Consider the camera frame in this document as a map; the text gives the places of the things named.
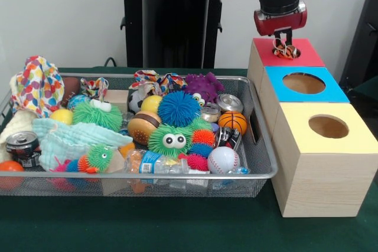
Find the yellow ball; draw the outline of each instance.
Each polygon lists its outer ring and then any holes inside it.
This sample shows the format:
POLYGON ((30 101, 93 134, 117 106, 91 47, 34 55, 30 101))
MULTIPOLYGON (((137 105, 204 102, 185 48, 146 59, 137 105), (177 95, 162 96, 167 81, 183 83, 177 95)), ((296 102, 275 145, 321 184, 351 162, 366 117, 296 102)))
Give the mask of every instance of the yellow ball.
POLYGON ((58 109, 55 112, 53 112, 50 118, 64 124, 71 125, 73 119, 73 112, 68 109, 58 109))
POLYGON ((158 107, 162 100, 161 96, 153 95, 146 97, 142 103, 141 111, 158 113, 158 107))

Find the wooden box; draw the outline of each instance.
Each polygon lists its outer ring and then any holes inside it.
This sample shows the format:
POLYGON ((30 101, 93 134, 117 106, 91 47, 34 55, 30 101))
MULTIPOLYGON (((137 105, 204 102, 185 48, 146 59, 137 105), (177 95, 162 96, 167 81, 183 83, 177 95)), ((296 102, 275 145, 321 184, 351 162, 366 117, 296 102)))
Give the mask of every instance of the wooden box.
POLYGON ((280 103, 272 179, 283 217, 354 217, 378 168, 378 143, 348 103, 280 103))
POLYGON ((301 56, 294 60, 281 59, 275 56, 272 52, 273 41, 273 38, 254 38, 252 41, 247 76, 254 82, 258 94, 266 66, 324 67, 322 59, 308 39, 293 39, 293 45, 301 50, 301 56))
POLYGON ((349 102, 325 67, 265 67, 259 98, 270 135, 279 102, 349 102))

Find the light blue cloth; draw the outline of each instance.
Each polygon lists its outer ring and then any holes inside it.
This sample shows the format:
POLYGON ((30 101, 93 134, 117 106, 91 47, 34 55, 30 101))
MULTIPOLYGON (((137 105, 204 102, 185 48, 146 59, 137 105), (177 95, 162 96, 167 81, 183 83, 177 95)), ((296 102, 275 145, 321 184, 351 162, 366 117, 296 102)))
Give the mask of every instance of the light blue cloth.
POLYGON ((56 169, 66 159, 78 159, 88 153, 91 145, 104 143, 121 147, 132 142, 123 136, 93 123, 66 125, 50 118, 34 119, 32 130, 38 136, 42 155, 40 165, 45 171, 56 169))

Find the wire mesh basket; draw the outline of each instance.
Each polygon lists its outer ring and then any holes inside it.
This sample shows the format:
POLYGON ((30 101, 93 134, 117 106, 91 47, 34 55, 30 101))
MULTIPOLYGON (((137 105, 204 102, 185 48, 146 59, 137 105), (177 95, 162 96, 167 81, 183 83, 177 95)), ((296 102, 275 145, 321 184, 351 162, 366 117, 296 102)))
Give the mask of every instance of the wire mesh basket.
MULTIPOLYGON (((63 77, 94 80, 104 77, 112 90, 127 90, 134 82, 131 74, 76 74, 63 77)), ((224 93, 237 96, 244 105, 248 128, 237 149, 240 164, 249 174, 96 174, 45 172, 30 168, 25 172, 0 172, 0 195, 14 196, 113 196, 113 197, 255 197, 267 179, 277 172, 276 158, 269 139, 258 96, 245 77, 217 77, 224 93), (69 183, 64 187, 59 184, 69 183)), ((10 94, 0 105, 0 131, 12 117, 10 94)))

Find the green spiky ball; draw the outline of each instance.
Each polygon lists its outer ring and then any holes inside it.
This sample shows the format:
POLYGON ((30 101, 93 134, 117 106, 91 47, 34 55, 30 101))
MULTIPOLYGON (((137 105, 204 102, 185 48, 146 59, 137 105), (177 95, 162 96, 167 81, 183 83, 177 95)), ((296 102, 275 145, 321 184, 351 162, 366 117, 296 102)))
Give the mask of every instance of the green spiky ball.
POLYGON ((211 124, 200 117, 194 119, 193 122, 188 126, 188 128, 190 128, 193 132, 201 129, 213 130, 211 124))
POLYGON ((104 172, 113 158, 113 150, 105 144, 97 144, 89 149, 88 163, 104 172))
POLYGON ((122 125, 122 113, 112 105, 110 112, 104 112, 90 106, 89 102, 78 104, 73 111, 73 124, 94 123, 98 126, 118 132, 122 125))
POLYGON ((193 132, 189 127, 173 127, 169 125, 160 125, 158 129, 152 132, 152 134, 149 137, 148 140, 148 149, 155 152, 160 153, 165 156, 170 156, 173 158, 177 158, 179 154, 186 153, 191 148, 191 137, 193 135, 193 132), (173 134, 173 135, 180 135, 184 136, 186 139, 186 144, 182 148, 168 148, 167 141, 163 141, 164 137, 167 139, 167 134, 173 134))

